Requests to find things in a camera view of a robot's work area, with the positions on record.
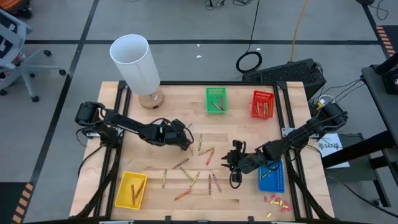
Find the wooden lamp base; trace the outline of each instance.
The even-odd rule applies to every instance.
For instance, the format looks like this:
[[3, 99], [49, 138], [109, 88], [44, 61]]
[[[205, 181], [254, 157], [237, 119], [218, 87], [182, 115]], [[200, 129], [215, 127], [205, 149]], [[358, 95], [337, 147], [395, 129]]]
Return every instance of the wooden lamp base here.
[[150, 95], [138, 96], [139, 103], [148, 110], [160, 107], [164, 101], [162, 90], [156, 90]]

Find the blue basket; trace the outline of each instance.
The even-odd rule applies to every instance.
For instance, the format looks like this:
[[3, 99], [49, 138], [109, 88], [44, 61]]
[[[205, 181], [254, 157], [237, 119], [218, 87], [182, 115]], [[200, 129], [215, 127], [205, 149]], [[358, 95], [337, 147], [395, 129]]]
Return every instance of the blue basket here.
[[265, 178], [261, 178], [268, 172], [265, 167], [259, 168], [259, 189], [266, 192], [285, 192], [285, 178], [284, 178], [284, 162], [280, 161], [280, 166], [277, 170], [269, 173]]

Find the office chair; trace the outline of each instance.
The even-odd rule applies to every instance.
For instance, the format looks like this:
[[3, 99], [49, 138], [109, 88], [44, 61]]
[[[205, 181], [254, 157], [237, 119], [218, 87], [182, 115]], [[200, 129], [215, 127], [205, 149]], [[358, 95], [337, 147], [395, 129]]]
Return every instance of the office chair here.
[[34, 64], [34, 60], [40, 53], [51, 56], [49, 50], [38, 50], [26, 59], [21, 59], [23, 58], [21, 49], [26, 35], [30, 32], [32, 32], [30, 26], [0, 9], [0, 73], [6, 76], [3, 81], [0, 81], [0, 95], [6, 95], [5, 88], [22, 76], [32, 101], [38, 102], [39, 97], [35, 94], [30, 81], [30, 78], [35, 76], [33, 71], [57, 69], [61, 75], [66, 75], [66, 71], [54, 65]]

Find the yellow basket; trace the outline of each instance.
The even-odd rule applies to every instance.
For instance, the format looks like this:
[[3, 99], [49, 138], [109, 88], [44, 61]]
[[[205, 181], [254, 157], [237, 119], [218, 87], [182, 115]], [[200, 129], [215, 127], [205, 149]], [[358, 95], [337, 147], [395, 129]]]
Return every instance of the yellow basket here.
[[[138, 197], [136, 198], [136, 204], [132, 204], [132, 192], [131, 185], [134, 184], [134, 192], [137, 193], [139, 187], [144, 181], [144, 186]], [[147, 176], [145, 174], [138, 174], [133, 172], [124, 172], [122, 177], [122, 182], [120, 183], [118, 196], [114, 203], [117, 207], [130, 208], [138, 210], [141, 207], [142, 198], [145, 191], [145, 186], [147, 185]]]

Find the white cylinder lamp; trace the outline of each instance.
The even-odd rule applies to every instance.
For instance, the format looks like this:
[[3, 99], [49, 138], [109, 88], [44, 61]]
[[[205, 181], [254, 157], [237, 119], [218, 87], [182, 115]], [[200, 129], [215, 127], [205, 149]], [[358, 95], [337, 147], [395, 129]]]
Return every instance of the white cylinder lamp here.
[[139, 95], [140, 104], [147, 109], [158, 108], [164, 95], [158, 89], [159, 73], [148, 41], [140, 35], [124, 35], [113, 42], [109, 53], [131, 91]]

